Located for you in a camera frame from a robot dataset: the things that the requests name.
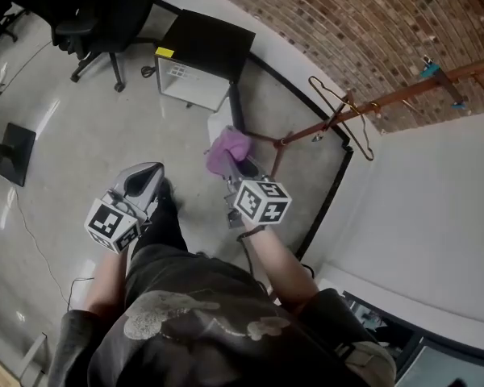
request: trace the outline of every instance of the shoe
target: shoe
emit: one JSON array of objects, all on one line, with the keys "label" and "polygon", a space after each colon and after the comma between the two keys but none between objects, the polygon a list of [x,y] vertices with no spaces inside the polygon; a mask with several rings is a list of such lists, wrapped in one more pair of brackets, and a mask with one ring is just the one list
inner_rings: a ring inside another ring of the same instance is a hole
[{"label": "shoe", "polygon": [[160,189],[156,194],[156,199],[158,201],[170,199],[171,202],[173,202],[174,204],[176,203],[174,201],[174,188],[172,186],[172,183],[166,177],[164,177],[163,181],[161,181]]}]

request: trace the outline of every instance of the leg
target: leg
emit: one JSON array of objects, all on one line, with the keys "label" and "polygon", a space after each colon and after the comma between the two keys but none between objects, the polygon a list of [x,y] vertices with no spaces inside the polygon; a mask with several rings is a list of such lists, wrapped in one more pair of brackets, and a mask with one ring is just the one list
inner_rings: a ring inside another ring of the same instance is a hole
[{"label": "leg", "polygon": [[176,204],[172,199],[172,187],[166,179],[161,184],[161,190],[158,194],[158,207],[151,216],[151,223],[152,225],[138,239],[132,253],[133,256],[141,248],[155,243],[162,243],[188,252],[179,227]]},{"label": "leg", "polygon": [[81,60],[79,62],[79,66],[75,69],[70,77],[71,81],[78,82],[79,81],[79,73],[82,72],[92,61],[97,59],[100,56],[100,53],[90,53],[88,57]]},{"label": "leg", "polygon": [[124,90],[126,86],[122,83],[122,79],[120,78],[119,64],[116,61],[116,56],[114,53],[110,53],[110,59],[111,66],[113,66],[113,71],[115,72],[116,77],[115,90],[117,92],[122,92],[122,90]]},{"label": "leg", "polygon": [[28,14],[29,14],[28,11],[20,10],[18,13],[15,13],[13,15],[6,15],[5,16],[6,21],[4,22],[4,26],[9,27],[12,23],[14,23],[20,17],[22,17],[23,15],[28,15]]}]

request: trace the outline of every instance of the pink cloth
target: pink cloth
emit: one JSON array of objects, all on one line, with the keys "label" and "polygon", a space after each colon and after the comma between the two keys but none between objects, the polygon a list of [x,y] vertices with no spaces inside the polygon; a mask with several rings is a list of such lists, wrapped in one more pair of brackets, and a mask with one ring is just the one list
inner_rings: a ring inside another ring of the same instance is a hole
[{"label": "pink cloth", "polygon": [[216,175],[223,175],[224,153],[229,152],[234,160],[240,162],[249,154],[250,147],[251,138],[233,126],[226,126],[207,152],[207,169]]}]

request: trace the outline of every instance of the small table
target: small table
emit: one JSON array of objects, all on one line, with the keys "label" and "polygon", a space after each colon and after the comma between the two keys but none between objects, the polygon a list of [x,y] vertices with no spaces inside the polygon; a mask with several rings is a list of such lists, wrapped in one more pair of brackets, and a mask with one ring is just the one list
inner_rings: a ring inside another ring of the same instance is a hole
[{"label": "small table", "polygon": [[255,34],[182,10],[156,50],[160,93],[217,111],[240,79]]}]

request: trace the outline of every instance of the white wall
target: white wall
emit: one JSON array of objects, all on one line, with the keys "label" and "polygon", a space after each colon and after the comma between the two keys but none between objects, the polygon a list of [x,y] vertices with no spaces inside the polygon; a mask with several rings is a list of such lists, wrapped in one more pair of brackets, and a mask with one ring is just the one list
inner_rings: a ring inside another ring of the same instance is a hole
[{"label": "white wall", "polygon": [[484,348],[484,114],[384,136],[325,261],[337,286]]},{"label": "white wall", "polygon": [[[340,96],[344,95],[344,91],[338,87],[332,79],[324,74],[315,64],[307,59],[294,46],[289,44],[280,35],[269,29],[266,25],[261,23],[258,19],[230,3],[228,0],[164,0],[177,7],[197,11],[205,15],[216,17],[227,22],[244,27],[250,31],[254,31],[257,35],[252,45],[251,52],[261,58],[265,63],[277,70],[283,77],[293,83],[306,96],[311,98],[321,109],[330,114],[330,110],[326,107],[319,95],[310,87],[308,77],[311,75],[317,76],[324,84],[338,93]],[[338,106],[338,102],[332,103],[334,107]],[[362,123],[360,119],[353,119],[347,122],[350,129],[356,134],[357,138],[364,143],[362,135]],[[371,147],[378,155],[382,137],[378,134],[374,126],[368,121],[367,131]],[[328,242],[336,242],[340,238],[344,226],[348,223],[348,219],[354,211],[355,205],[361,196],[361,191],[365,185],[365,179],[371,168],[371,164],[361,156],[353,142],[351,144],[356,152],[344,176],[344,182],[340,186],[337,195],[332,202],[330,210],[325,217],[320,230],[323,231],[322,239],[315,239],[312,242],[309,251],[305,255],[305,262],[313,268],[318,268],[322,265],[323,259],[330,246],[326,244],[325,238]]]}]

